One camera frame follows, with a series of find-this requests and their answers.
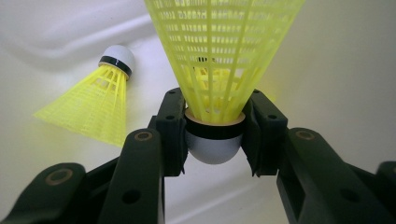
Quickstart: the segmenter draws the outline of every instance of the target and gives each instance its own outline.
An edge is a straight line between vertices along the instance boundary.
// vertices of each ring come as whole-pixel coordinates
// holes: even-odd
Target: shuttlecock cork base
[[[126,80],[134,71],[134,55],[124,46],[107,48],[99,67],[35,117],[122,147],[126,136]]]
[[[196,119],[189,108],[185,112],[186,143],[190,154],[207,164],[229,161],[241,146],[245,115],[228,123],[211,124]]]

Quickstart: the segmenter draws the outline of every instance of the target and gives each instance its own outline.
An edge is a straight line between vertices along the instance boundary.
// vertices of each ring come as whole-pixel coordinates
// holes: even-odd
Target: yellow shuttlecock
[[[242,132],[231,130],[241,129],[235,125],[242,109],[304,0],[145,2],[189,107],[191,154],[207,163],[227,161]]]
[[[107,48],[99,67],[34,116],[72,132],[122,147],[126,136],[126,80],[134,55],[124,46]]]

